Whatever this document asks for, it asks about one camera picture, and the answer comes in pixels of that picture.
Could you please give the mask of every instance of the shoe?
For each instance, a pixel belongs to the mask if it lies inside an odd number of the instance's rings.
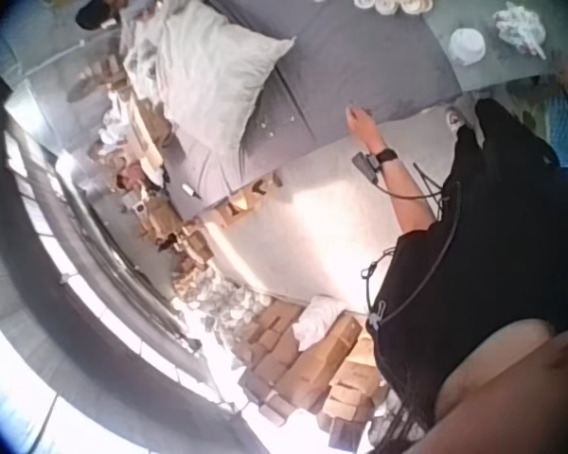
[[[461,126],[467,124],[467,121],[459,110],[455,109],[455,107],[449,107],[446,110],[446,124],[452,132],[456,133]]]

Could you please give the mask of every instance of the hand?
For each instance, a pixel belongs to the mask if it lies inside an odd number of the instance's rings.
[[[387,148],[381,131],[367,111],[361,107],[347,107],[346,120],[351,135],[360,140],[370,153],[377,154]]]

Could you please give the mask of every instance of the person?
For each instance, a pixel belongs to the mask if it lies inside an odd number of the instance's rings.
[[[91,0],[76,14],[76,23],[84,30],[96,30],[106,21],[134,20],[145,11],[151,14],[155,0]]]
[[[568,430],[568,368],[543,367],[568,345],[568,181],[555,152],[500,104],[475,110],[483,148],[447,111],[457,141],[440,220],[370,115],[346,112],[383,162],[387,190],[403,196],[391,198],[402,235],[366,328],[404,426],[433,429],[409,452],[535,452]],[[395,429],[385,438],[376,452],[410,445]]]

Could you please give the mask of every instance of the white floor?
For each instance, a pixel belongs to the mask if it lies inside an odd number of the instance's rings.
[[[454,136],[443,108],[383,124],[382,131],[409,169],[417,162],[444,181]],[[284,166],[278,171],[283,187],[226,230],[205,216],[218,268],[254,288],[302,301],[326,294],[366,312],[360,271],[396,244],[399,227],[389,199],[352,165],[360,149],[347,138]],[[375,273],[373,295],[385,271],[386,264]]]

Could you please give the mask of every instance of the bed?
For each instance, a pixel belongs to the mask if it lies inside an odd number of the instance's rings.
[[[234,24],[295,42],[267,78],[236,159],[223,157],[183,128],[176,131],[179,140],[163,150],[170,198],[182,218],[193,218],[256,178],[344,137],[350,103],[369,108],[383,122],[461,93],[421,17],[384,17],[355,8],[351,0],[206,3]],[[201,199],[190,197],[184,183]]]

